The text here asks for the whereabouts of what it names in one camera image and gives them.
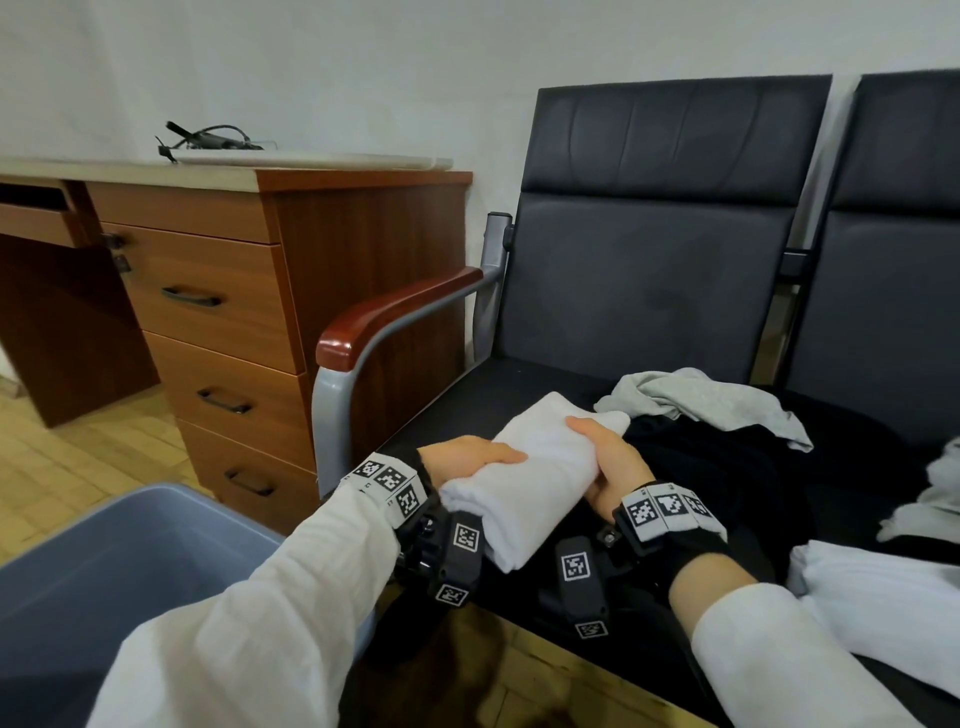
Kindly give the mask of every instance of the white shirt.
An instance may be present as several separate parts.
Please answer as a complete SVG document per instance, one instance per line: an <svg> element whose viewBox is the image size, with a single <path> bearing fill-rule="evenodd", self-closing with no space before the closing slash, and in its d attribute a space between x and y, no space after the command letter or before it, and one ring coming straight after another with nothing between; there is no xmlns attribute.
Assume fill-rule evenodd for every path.
<svg viewBox="0 0 960 728"><path fill-rule="evenodd" d="M88 727L335 726L397 552L373 501L338 488L248 580L133 630ZM720 599L693 650L738 728L920 725L781 587Z"/></svg>

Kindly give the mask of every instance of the blue plastic container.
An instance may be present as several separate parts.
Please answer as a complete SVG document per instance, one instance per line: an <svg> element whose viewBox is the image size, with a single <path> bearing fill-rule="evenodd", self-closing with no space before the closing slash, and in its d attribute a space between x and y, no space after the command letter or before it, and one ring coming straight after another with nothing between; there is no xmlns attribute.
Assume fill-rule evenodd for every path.
<svg viewBox="0 0 960 728"><path fill-rule="evenodd" d="M247 578L282 541L189 488L160 483L0 567L0 726L82 728L134 627ZM372 631L373 615L358 655Z"/></svg>

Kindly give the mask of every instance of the hand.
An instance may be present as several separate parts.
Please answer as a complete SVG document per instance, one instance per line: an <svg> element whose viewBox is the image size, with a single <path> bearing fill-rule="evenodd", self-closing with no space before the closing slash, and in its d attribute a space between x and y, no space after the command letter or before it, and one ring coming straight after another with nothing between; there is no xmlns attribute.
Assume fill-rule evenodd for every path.
<svg viewBox="0 0 960 728"><path fill-rule="evenodd" d="M430 475L434 488L441 488L447 480L470 477L490 463L513 465L527 459L524 452L505 443L493 443L476 435L464 435L445 443L418 448L420 460Z"/></svg>
<svg viewBox="0 0 960 728"><path fill-rule="evenodd" d="M632 445L596 420L567 417L566 426L589 438L596 448L600 474L590 483L584 497L594 511L613 523L613 511L620 500L656 478Z"/></svg>

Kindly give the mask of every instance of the wooden floor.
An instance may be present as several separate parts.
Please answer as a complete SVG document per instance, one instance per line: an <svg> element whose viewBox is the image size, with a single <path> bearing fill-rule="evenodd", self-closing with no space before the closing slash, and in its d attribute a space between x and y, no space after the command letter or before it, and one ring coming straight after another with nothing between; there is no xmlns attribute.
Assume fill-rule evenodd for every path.
<svg viewBox="0 0 960 728"><path fill-rule="evenodd" d="M106 499L172 480L205 495L157 388L46 429L0 397L0 563ZM454 610L411 663L362 666L371 726L703 728L676 706L479 608Z"/></svg>

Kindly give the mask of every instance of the desk drawer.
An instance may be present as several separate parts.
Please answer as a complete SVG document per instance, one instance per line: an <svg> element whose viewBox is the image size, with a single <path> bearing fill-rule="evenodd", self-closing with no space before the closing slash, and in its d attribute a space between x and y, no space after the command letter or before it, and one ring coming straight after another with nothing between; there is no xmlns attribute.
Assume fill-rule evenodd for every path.
<svg viewBox="0 0 960 728"><path fill-rule="evenodd" d="M280 242L279 233L267 224L263 201L252 192L107 182L88 182L86 187L104 222L253 243Z"/></svg>
<svg viewBox="0 0 960 728"><path fill-rule="evenodd" d="M117 252L131 268L122 278L144 330L290 374L304 371L279 246L112 223L104 231L122 238Z"/></svg>
<svg viewBox="0 0 960 728"><path fill-rule="evenodd" d="M288 375L165 336L145 336L177 417L315 470L306 374Z"/></svg>
<svg viewBox="0 0 960 728"><path fill-rule="evenodd" d="M68 248L85 248L92 244L76 213L20 205L0 204L0 235Z"/></svg>
<svg viewBox="0 0 960 728"><path fill-rule="evenodd" d="M320 507L317 477L178 420L201 484L227 506L284 535Z"/></svg>

